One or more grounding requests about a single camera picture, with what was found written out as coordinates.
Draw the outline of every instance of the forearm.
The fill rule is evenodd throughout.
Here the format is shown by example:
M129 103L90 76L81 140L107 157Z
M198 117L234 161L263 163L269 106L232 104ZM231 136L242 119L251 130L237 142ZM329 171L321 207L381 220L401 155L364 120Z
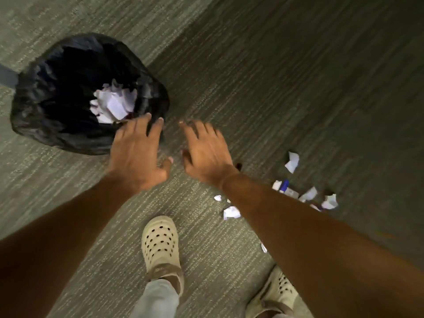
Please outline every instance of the forearm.
M0 241L0 316L45 317L131 193L111 178Z
M418 269L247 176L230 176L222 189L315 317L422 315L424 276Z

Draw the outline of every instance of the leg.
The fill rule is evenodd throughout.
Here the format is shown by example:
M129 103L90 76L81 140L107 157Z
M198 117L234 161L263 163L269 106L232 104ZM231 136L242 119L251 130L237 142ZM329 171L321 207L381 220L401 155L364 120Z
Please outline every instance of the leg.
M298 293L275 266L267 282L246 307L246 318L291 318Z
M183 293L184 277L172 219L152 219L143 230L141 242L149 283L130 318L173 318Z

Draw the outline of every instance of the person's left arm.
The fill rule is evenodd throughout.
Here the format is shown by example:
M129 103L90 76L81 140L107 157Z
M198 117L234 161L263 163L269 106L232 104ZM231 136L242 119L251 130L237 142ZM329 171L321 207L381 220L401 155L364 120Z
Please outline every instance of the person's left arm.
M163 119L147 136L150 119L119 129L95 186L0 241L0 317L45 317L118 209L168 179L172 159L156 165Z

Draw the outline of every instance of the shoe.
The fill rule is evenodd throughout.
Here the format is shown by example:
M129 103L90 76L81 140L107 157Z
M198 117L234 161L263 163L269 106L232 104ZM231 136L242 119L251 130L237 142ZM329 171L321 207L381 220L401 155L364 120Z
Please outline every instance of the shoe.
M147 223L141 239L141 250L146 263L147 277L154 281L176 276L180 283L179 296L184 290L184 275L178 252L178 233L167 216L158 216Z
M278 266L275 266L265 285L246 307L246 318L256 318L264 311L273 310L293 315L294 300L298 292Z

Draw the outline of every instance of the carpeted floor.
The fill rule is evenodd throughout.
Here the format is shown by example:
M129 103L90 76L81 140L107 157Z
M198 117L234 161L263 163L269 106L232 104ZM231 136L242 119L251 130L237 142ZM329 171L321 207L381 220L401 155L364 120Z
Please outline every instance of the carpeted floor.
M22 0L0 23L0 62L22 69L67 34L126 42L167 86L172 178L109 223L51 317L127 317L146 283L143 226L171 216L187 277L179 317L243 317L272 259L245 220L184 175L181 118L218 126L244 171L337 193L331 216L424 268L423 0ZM0 235L87 189L106 157L12 133L0 88ZM300 154L294 175L287 151ZM297 317L309 316L299 301Z

